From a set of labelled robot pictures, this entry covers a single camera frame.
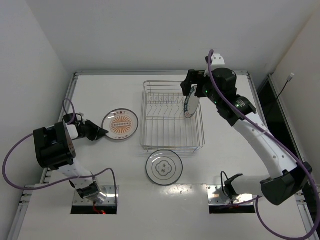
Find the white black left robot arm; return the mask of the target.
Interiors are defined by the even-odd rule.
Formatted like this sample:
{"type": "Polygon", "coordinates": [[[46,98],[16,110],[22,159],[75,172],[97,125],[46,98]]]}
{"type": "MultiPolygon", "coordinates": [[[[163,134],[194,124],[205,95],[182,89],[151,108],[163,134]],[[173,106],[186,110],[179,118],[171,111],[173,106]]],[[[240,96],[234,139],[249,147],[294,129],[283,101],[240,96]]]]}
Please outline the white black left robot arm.
{"type": "Polygon", "coordinates": [[[94,174],[76,159],[73,141],[87,138],[94,142],[108,133],[92,121],[83,119],[81,114],[68,113],[53,126],[33,131],[37,162],[44,169],[63,174],[80,198],[101,204],[106,200],[106,194],[94,174]]]}

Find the orange sunburst plate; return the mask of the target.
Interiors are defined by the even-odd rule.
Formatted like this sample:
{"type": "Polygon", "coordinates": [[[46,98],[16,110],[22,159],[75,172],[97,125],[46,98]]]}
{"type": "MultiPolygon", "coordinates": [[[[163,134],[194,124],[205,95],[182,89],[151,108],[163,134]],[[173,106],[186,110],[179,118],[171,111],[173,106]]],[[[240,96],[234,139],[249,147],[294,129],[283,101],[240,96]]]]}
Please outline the orange sunburst plate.
{"type": "Polygon", "coordinates": [[[132,137],[139,127],[138,116],[130,109],[118,108],[104,116],[101,128],[108,131],[106,136],[114,141],[132,137]]]}

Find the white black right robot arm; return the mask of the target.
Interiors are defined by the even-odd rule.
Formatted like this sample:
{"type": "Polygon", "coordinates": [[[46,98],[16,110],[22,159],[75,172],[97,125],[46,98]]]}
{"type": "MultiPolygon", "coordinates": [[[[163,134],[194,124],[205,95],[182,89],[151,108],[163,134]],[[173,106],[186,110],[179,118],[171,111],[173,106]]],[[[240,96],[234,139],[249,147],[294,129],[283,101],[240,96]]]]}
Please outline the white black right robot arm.
{"type": "Polygon", "coordinates": [[[237,93],[236,81],[235,72],[225,67],[211,72],[190,69],[180,86],[186,103],[193,103],[191,97],[208,98],[219,115],[249,143],[269,174],[245,177],[238,173],[222,183],[223,194],[231,200],[253,194],[279,206],[305,186],[313,169],[269,133],[254,105],[237,93]]]}

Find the green rim lettered plate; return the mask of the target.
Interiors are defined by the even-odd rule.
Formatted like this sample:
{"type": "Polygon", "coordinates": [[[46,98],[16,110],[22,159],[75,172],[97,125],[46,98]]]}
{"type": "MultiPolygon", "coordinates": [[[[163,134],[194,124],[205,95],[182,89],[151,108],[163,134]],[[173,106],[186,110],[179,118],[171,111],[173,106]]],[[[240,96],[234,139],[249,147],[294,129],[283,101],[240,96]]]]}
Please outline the green rim lettered plate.
{"type": "Polygon", "coordinates": [[[191,87],[190,94],[185,98],[184,101],[184,116],[190,119],[197,111],[200,103],[200,98],[192,96],[193,90],[191,87]]]}

